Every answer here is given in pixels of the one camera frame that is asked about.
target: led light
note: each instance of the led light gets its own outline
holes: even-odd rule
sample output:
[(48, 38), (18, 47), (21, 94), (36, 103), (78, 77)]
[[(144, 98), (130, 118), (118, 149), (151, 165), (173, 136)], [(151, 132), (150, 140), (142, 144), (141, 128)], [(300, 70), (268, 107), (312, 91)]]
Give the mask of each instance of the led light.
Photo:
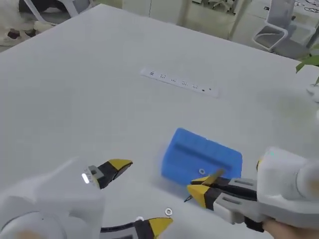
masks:
[(88, 179), (88, 176), (85, 173), (82, 173), (82, 178), (86, 184), (90, 183), (90, 180)]

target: metal washer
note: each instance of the metal washer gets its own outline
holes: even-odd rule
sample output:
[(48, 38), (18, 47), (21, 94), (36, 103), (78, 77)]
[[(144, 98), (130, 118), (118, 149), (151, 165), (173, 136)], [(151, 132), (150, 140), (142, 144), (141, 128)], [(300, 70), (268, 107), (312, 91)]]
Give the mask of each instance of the metal washer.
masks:
[(202, 169), (202, 168), (200, 168), (200, 169), (198, 170), (198, 172), (199, 172), (199, 174), (201, 174), (201, 175), (204, 175), (204, 174), (205, 174), (205, 170)]
[(143, 217), (137, 217), (137, 218), (135, 219), (135, 221), (144, 221), (144, 218), (143, 218)]
[(173, 215), (173, 210), (171, 208), (166, 208), (165, 209), (165, 215), (170, 217), (171, 215)]

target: white cabinet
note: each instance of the white cabinet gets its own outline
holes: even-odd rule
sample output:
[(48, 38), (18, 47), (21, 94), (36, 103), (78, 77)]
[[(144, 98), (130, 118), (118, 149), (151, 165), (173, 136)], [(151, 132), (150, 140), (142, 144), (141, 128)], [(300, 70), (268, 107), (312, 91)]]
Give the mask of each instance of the white cabinet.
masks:
[(149, 16), (151, 0), (123, 0), (122, 9), (138, 15)]
[(152, 0), (150, 17), (182, 25), (190, 0)]
[(123, 9), (181, 25), (191, 0), (123, 0)]

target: person's hand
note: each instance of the person's hand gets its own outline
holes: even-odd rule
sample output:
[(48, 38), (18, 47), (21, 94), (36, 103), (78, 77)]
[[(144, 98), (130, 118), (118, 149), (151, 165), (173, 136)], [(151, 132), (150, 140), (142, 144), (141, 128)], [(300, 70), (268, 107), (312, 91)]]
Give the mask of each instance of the person's hand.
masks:
[(319, 230), (294, 228), (274, 220), (265, 222), (264, 230), (274, 239), (319, 239)]

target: yellow tool tip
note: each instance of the yellow tool tip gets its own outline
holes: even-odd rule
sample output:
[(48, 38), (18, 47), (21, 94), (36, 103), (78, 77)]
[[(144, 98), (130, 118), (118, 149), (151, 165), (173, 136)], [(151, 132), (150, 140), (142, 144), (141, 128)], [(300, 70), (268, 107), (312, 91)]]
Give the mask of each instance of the yellow tool tip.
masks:
[(192, 180), (192, 182), (198, 182), (198, 181), (204, 182), (204, 181), (206, 181), (208, 178), (209, 178), (209, 176), (206, 176), (206, 177), (203, 177), (203, 178), (196, 178), (196, 179)]
[(124, 168), (125, 166), (131, 165), (133, 162), (128, 159), (110, 159), (109, 162), (115, 167), (117, 170)]
[(196, 200), (196, 202), (203, 208), (206, 208), (204, 194), (207, 192), (209, 187), (204, 185), (188, 185), (187, 190), (190, 195)]
[(163, 233), (172, 222), (173, 222), (172, 218), (149, 219), (149, 223), (152, 227), (154, 237), (158, 237), (161, 233)]

